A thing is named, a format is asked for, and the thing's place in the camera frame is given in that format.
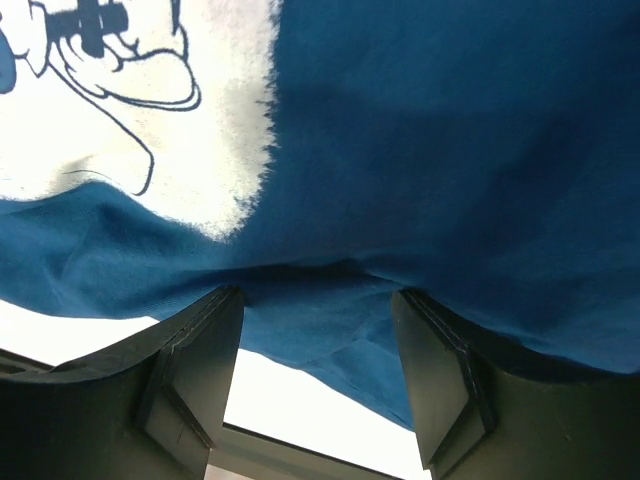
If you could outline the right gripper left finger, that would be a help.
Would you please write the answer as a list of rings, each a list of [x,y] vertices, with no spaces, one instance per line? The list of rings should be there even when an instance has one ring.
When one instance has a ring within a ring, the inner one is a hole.
[[[201,479],[244,316],[221,287],[171,318],[51,367],[1,354],[5,479]]]

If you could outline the blue printed t-shirt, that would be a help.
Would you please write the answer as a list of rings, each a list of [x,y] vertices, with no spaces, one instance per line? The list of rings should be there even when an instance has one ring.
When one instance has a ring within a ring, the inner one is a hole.
[[[411,424],[406,287],[639,370],[635,1],[5,1],[1,297],[162,320]]]

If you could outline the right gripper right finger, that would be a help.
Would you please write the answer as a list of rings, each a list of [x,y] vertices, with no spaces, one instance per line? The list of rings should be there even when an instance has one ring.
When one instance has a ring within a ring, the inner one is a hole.
[[[436,479],[635,479],[639,379],[544,356],[416,290],[392,317],[423,466]]]

